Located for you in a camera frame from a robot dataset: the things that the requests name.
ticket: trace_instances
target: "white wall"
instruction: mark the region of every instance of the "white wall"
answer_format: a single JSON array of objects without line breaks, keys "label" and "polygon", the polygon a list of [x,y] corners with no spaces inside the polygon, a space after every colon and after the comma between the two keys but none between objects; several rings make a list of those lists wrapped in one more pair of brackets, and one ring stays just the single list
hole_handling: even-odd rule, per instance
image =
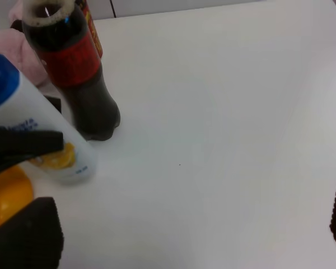
[{"label": "white wall", "polygon": [[117,17],[189,10],[261,0],[113,0]]},{"label": "white wall", "polygon": [[[113,11],[109,0],[88,0],[94,18],[113,18]],[[8,28],[8,12],[16,0],[0,0],[0,29]]]}]

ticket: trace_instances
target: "bottle cap opening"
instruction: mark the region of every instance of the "bottle cap opening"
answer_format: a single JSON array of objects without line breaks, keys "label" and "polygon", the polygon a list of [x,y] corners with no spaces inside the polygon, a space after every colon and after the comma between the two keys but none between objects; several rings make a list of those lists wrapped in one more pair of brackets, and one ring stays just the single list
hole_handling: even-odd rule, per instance
[{"label": "bottle cap opening", "polygon": [[0,105],[15,92],[18,85],[19,71],[0,54]]}]

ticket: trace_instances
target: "cola bottle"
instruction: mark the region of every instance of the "cola bottle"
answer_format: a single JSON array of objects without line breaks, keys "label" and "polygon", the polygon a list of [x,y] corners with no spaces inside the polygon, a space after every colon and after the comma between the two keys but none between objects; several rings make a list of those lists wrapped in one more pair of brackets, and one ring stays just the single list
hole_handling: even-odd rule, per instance
[{"label": "cola bottle", "polygon": [[107,140],[120,124],[100,57],[74,0],[24,0],[25,36],[51,82],[67,100],[77,130],[88,140]]}]

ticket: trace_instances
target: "pink fabric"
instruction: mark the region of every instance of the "pink fabric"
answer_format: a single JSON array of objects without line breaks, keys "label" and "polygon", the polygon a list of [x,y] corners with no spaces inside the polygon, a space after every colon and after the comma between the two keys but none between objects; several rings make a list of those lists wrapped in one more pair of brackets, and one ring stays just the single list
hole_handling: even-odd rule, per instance
[{"label": "pink fabric", "polygon": [[[22,19],[22,0],[18,0],[16,5],[9,12],[9,20],[11,23],[20,19]],[[15,29],[1,30],[0,54],[5,55],[32,84],[39,86],[48,81],[45,68],[38,60],[35,52],[31,49],[23,33]]]},{"label": "pink fabric", "polygon": [[18,0],[16,4],[9,11],[9,20],[10,23],[13,23],[16,20],[22,20],[22,0]]}]

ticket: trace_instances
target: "white tabletop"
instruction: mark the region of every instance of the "white tabletop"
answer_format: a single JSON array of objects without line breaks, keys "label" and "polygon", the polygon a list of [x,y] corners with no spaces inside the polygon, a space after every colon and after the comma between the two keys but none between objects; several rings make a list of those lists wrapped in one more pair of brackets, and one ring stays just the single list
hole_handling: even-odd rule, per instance
[{"label": "white tabletop", "polygon": [[96,21],[122,114],[61,187],[61,268],[334,268],[336,7],[270,0]]}]

